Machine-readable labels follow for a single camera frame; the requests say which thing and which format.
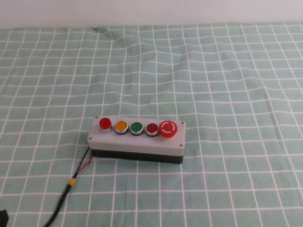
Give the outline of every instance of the white wall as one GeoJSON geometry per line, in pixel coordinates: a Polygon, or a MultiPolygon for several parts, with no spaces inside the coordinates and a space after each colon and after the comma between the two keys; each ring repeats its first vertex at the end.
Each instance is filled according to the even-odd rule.
{"type": "Polygon", "coordinates": [[[0,0],[0,29],[303,21],[303,0],[0,0]]]}

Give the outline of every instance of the yellow button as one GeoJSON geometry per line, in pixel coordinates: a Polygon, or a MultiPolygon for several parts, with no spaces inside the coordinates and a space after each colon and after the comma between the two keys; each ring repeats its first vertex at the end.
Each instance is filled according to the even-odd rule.
{"type": "Polygon", "coordinates": [[[118,131],[123,131],[123,130],[125,130],[127,128],[127,124],[125,123],[125,122],[118,122],[117,124],[116,124],[116,129],[118,130],[118,131]]]}

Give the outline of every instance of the emergency stop button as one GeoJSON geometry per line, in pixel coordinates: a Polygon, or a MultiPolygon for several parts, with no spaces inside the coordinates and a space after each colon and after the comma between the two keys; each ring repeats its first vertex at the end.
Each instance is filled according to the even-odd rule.
{"type": "Polygon", "coordinates": [[[163,121],[159,125],[159,133],[165,138],[173,137],[178,131],[178,126],[173,121],[163,121]]]}

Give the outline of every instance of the green checkered tablecloth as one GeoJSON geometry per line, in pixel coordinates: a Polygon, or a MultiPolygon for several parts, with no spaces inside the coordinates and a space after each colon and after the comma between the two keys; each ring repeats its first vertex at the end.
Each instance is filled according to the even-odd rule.
{"type": "Polygon", "coordinates": [[[186,121],[182,165],[94,158],[54,227],[303,226],[303,25],[0,31],[0,210],[41,227],[95,115],[186,121]]]}

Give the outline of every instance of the black enclosure base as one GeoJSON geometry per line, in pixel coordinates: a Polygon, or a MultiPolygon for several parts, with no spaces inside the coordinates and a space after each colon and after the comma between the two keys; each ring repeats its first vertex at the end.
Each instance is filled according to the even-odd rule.
{"type": "Polygon", "coordinates": [[[140,160],[150,162],[166,162],[181,164],[183,162],[183,156],[171,156],[171,155],[156,155],[156,154],[145,154],[135,152],[123,152],[123,151],[112,151],[112,150],[96,150],[91,149],[94,157],[107,157],[107,158],[119,158],[128,160],[140,160]]]}

